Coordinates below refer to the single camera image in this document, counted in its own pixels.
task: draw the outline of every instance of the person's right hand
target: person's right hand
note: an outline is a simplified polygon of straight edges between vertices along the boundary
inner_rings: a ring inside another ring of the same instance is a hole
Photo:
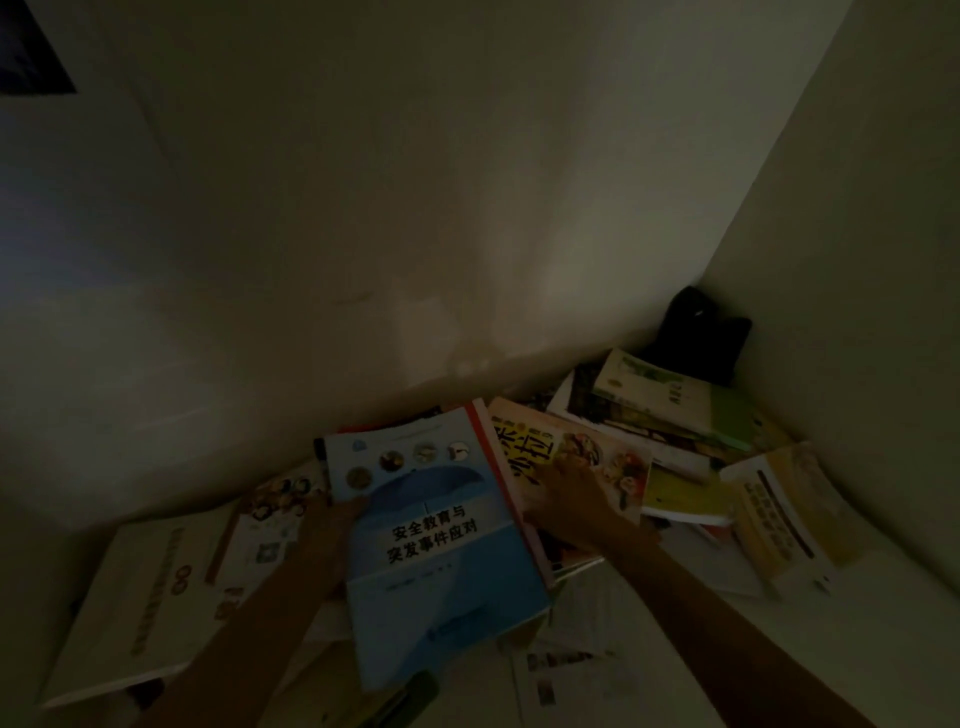
[[[557,457],[537,468],[537,480],[543,492],[526,519],[558,539],[598,552],[610,536],[629,526],[613,512],[583,459]]]

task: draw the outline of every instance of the green book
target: green book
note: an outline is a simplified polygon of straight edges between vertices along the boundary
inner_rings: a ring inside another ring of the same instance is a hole
[[[733,389],[679,375],[614,349],[593,392],[744,451],[754,440],[753,406]]]

